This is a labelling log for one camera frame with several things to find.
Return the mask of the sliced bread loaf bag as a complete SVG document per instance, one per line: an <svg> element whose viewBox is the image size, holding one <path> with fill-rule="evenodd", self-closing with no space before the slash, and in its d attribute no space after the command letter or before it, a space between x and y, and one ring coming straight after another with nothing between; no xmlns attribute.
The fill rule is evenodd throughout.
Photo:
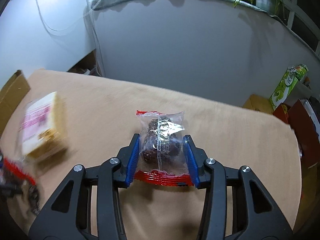
<svg viewBox="0 0 320 240"><path fill-rule="evenodd" d="M39 163L68 148L65 101L57 91L29 102L18 134L21 161Z"/></svg>

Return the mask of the red clear date pastry packet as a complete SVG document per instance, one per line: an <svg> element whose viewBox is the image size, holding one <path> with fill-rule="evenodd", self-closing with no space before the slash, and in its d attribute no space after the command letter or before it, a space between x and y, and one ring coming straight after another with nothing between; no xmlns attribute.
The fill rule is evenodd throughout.
<svg viewBox="0 0 320 240"><path fill-rule="evenodd" d="M37 216L40 213L40 193L35 179L19 163L1 153L1 196L13 198L24 193L31 213Z"/></svg>

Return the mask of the beige table cloth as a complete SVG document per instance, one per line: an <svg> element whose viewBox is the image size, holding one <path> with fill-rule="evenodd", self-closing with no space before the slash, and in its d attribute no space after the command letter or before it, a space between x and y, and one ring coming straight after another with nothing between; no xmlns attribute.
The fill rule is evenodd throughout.
<svg viewBox="0 0 320 240"><path fill-rule="evenodd" d="M290 239L298 146L275 116L167 89L39 69L5 85L2 151L41 141L30 239ZM232 234L226 235L232 188Z"/></svg>

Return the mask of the red box on floor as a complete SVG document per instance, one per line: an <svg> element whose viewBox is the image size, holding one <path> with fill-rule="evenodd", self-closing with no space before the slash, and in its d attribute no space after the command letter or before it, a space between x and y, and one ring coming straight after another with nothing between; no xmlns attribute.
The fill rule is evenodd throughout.
<svg viewBox="0 0 320 240"><path fill-rule="evenodd" d="M297 100L293 106L281 103L273 111L273 115L293 129L302 153L303 166L311 168L317 165L319 163L319 133L302 101Z"/></svg>

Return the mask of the green white carton box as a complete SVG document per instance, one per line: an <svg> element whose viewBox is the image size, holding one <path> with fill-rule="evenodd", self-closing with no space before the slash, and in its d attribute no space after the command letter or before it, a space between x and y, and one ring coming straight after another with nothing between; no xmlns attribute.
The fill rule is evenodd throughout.
<svg viewBox="0 0 320 240"><path fill-rule="evenodd" d="M269 98L273 110L275 110L291 94L299 81L304 82L308 74L305 64L291 65L287 68L276 89Z"/></svg>

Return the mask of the brown cardboard box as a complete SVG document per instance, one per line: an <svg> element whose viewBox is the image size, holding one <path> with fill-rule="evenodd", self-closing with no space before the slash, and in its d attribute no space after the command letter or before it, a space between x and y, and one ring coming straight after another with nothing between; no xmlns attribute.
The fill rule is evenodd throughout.
<svg viewBox="0 0 320 240"><path fill-rule="evenodd" d="M15 109L30 90L28 81L23 72L17 70L1 89L0 96L0 133L10 120Z"/></svg>

